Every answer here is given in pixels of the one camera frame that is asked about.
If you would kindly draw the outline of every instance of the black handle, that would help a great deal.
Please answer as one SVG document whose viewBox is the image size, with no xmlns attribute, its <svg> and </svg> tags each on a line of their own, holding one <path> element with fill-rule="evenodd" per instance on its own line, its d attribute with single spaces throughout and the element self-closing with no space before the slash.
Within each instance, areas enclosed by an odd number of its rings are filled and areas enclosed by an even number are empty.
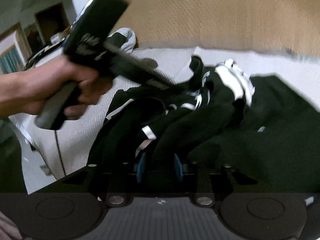
<svg viewBox="0 0 320 240">
<path fill-rule="evenodd" d="M 47 130 L 61 129 L 67 119 L 63 111 L 68 106 L 78 105 L 80 89 L 76 82 L 65 84 L 62 89 L 53 95 L 44 105 L 41 114 L 36 117 L 35 124 Z"/>
</svg>

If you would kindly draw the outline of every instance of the skin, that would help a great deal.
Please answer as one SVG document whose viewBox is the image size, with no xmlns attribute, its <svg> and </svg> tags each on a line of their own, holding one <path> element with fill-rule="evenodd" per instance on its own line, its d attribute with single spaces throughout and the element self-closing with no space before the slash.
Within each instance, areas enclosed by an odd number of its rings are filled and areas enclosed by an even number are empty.
<svg viewBox="0 0 320 240">
<path fill-rule="evenodd" d="M 97 104 L 112 87 L 111 78 L 99 76 L 95 69 L 77 65 L 66 56 L 57 57 L 35 69 L 0 75 L 0 118 L 39 114 L 48 98 L 68 81 L 78 82 L 81 89 L 79 105 L 64 109 L 69 120 L 80 118 L 87 106 Z"/>
</svg>

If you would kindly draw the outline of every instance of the gray ribbed plate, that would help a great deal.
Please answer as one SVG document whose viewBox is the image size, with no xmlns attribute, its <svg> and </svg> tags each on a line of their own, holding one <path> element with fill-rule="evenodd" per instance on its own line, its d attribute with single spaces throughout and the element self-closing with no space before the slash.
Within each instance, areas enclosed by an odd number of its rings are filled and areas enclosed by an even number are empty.
<svg viewBox="0 0 320 240">
<path fill-rule="evenodd" d="M 134 198 L 111 209 L 100 225 L 78 240 L 244 240 L 210 208 L 183 198 Z"/>
</svg>

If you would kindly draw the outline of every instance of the pile of clothes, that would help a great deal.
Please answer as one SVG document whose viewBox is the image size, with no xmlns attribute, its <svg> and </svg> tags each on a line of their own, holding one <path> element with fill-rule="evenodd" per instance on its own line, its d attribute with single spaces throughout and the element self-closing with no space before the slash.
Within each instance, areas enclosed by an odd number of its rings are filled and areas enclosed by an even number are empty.
<svg viewBox="0 0 320 240">
<path fill-rule="evenodd" d="M 249 77 L 232 59 L 204 66 L 174 88 L 141 85 L 114 96 L 88 158 L 105 171 L 142 153 L 166 173 L 174 154 L 236 167 L 278 192 L 320 190 L 320 114 L 277 76 Z"/>
</svg>

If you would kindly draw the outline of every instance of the forearm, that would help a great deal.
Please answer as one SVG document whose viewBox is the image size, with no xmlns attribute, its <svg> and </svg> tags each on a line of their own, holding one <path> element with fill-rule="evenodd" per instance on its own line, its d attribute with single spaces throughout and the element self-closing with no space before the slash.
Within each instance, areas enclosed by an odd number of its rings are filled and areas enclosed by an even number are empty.
<svg viewBox="0 0 320 240">
<path fill-rule="evenodd" d="M 24 105 L 22 73 L 0 75 L 0 118 L 19 113 Z"/>
</svg>

